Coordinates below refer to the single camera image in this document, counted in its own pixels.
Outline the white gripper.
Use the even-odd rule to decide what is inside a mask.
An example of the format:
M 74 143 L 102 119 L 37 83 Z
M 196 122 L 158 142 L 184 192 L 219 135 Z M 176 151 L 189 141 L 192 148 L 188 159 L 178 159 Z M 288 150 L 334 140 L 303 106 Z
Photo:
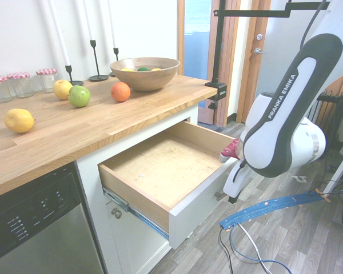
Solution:
M 231 170 L 223 192 L 229 196 L 228 202 L 234 204 L 237 202 L 242 188 L 247 181 L 250 172 L 250 167 L 246 160 L 240 160 Z

